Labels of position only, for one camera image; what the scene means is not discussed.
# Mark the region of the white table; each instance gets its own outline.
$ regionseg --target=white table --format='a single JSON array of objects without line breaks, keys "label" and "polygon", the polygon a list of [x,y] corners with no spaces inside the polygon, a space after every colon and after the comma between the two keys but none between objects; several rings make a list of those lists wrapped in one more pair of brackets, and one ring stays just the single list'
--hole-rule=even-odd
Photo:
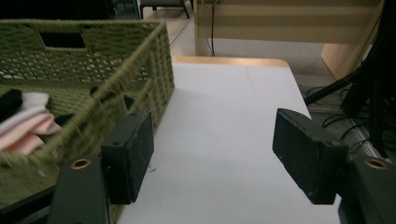
[{"label": "white table", "polygon": [[175,58],[176,89],[136,203],[119,223],[339,223],[272,150],[276,109],[309,113],[279,60]]}]

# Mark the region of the black chair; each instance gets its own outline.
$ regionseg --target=black chair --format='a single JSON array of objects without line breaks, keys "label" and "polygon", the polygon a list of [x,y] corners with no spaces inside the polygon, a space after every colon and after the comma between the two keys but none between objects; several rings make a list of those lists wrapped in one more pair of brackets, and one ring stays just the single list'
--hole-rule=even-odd
[{"label": "black chair", "polygon": [[190,18],[189,11],[187,11],[186,4],[188,0],[140,0],[140,18],[143,20],[143,8],[152,7],[152,10],[157,10],[157,7],[183,7],[186,12],[187,18]]}]

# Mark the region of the black stand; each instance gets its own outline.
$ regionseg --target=black stand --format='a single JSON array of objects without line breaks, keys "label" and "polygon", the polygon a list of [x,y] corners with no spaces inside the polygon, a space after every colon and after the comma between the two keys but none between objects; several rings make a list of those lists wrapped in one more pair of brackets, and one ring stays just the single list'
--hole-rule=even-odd
[{"label": "black stand", "polygon": [[383,158],[388,157],[382,146],[383,83],[393,81],[394,78],[391,77],[394,59],[392,60],[390,55],[395,53],[395,3],[392,0],[385,2],[378,37],[361,66],[346,77],[304,99],[305,104],[310,105],[353,83],[341,108],[346,115],[355,116],[361,111],[367,99],[370,99],[370,142]]}]

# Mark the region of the woven basket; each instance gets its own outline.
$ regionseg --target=woven basket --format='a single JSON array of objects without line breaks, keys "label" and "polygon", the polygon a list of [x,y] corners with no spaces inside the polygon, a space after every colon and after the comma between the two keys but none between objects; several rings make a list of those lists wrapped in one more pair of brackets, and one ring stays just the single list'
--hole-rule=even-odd
[{"label": "woven basket", "polygon": [[[46,36],[77,37],[83,46]],[[53,186],[64,161],[97,155],[133,111],[149,107],[155,131],[174,87],[164,21],[0,21],[0,94],[43,91],[55,117],[73,114],[32,154],[0,153],[0,208]],[[117,220],[120,207],[112,209]]]}]

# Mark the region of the folded cloth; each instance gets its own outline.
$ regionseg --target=folded cloth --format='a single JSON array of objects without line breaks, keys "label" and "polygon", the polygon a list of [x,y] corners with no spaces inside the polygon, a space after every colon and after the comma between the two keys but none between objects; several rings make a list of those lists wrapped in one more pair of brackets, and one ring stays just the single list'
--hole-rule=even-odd
[{"label": "folded cloth", "polygon": [[0,122],[13,116],[22,105],[22,92],[10,90],[0,97]]},{"label": "folded cloth", "polygon": [[54,134],[61,129],[54,122],[54,117],[49,111],[38,113],[0,135],[0,150],[27,155],[37,147],[44,145],[37,134]]},{"label": "folded cloth", "polygon": [[16,114],[0,123],[0,135],[33,115],[45,112],[49,98],[44,92],[23,92],[21,108]]}]

